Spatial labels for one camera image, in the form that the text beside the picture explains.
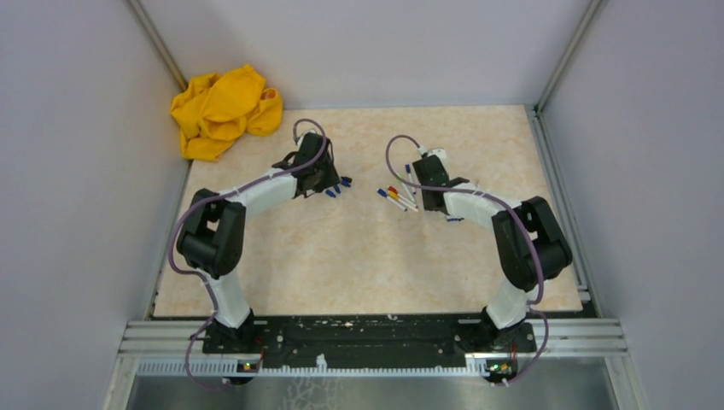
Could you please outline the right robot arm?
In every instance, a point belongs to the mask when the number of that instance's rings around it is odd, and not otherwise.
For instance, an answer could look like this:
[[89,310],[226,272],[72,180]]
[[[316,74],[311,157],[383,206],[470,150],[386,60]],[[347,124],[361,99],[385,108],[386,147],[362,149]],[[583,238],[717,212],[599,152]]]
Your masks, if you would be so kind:
[[425,154],[407,169],[420,185],[426,211],[475,222],[493,233],[504,280],[482,310],[481,340],[492,352],[504,351],[528,309],[542,301],[546,283],[573,260],[551,206],[541,196],[506,200],[468,179],[454,179],[438,155]]

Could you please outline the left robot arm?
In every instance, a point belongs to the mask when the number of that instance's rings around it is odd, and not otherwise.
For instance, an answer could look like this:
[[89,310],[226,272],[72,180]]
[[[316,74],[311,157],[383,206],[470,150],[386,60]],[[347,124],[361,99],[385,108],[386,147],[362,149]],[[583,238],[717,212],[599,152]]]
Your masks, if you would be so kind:
[[174,228],[169,265],[174,272],[202,280],[212,301],[212,321],[225,328],[222,341],[237,354],[248,352],[256,341],[255,329],[246,325],[253,310],[235,272],[247,221],[342,182],[329,138],[309,132],[296,143],[295,151],[253,181],[221,192],[197,191]]

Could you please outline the green cap marker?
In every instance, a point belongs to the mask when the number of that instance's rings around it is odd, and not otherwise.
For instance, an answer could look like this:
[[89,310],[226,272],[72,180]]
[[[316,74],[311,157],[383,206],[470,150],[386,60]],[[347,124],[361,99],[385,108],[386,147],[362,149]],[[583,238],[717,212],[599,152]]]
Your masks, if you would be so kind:
[[407,182],[404,179],[400,179],[399,183],[400,183],[400,187],[406,193],[406,196],[407,196],[408,200],[410,201],[410,203],[416,207],[417,206],[416,198],[415,198],[410,186],[407,184]]

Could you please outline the red cap marker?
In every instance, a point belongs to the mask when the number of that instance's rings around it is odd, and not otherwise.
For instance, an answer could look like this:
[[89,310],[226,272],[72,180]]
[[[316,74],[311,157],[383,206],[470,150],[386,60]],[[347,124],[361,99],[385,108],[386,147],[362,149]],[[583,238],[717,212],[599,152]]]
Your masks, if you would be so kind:
[[403,197],[403,196],[401,196],[400,193],[399,193],[394,187],[392,187],[391,185],[388,187],[388,192],[389,192],[389,191],[395,192],[395,193],[397,193],[400,197]]

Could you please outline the yellow cap marker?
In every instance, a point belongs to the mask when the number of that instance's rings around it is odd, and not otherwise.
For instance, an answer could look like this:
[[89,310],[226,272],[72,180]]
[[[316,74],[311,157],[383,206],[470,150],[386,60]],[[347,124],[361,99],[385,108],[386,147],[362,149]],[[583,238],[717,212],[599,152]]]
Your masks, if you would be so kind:
[[411,202],[407,201],[405,198],[400,197],[397,193],[389,191],[388,194],[397,202],[405,206],[406,208],[412,210],[413,212],[417,213],[418,208],[416,205],[412,204]]

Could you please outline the yellow crumpled cloth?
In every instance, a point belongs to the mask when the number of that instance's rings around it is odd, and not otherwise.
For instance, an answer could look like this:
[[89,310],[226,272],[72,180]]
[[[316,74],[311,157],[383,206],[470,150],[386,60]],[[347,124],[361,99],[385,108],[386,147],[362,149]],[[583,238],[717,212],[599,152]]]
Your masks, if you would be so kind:
[[226,73],[192,78],[171,102],[185,160],[218,161],[244,134],[266,137],[283,119],[283,97],[246,64]]

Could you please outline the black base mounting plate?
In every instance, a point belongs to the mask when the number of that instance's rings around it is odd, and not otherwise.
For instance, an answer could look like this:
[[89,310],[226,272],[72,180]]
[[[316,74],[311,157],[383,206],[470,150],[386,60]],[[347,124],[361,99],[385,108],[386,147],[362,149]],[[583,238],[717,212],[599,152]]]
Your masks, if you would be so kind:
[[480,313],[258,316],[234,340],[217,325],[200,339],[205,354],[261,354],[265,369],[416,369],[463,366],[466,354],[510,359],[538,348],[533,327],[489,336]]

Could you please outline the aluminium front rail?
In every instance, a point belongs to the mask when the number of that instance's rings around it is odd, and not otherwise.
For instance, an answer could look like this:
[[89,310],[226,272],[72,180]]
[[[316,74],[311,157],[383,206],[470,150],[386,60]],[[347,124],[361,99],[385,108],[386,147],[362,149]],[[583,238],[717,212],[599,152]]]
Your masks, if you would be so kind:
[[468,316],[266,317],[247,348],[227,348],[196,321],[127,325],[118,355],[143,376],[473,377],[510,375],[533,358],[624,357],[614,319],[528,319],[500,348]]

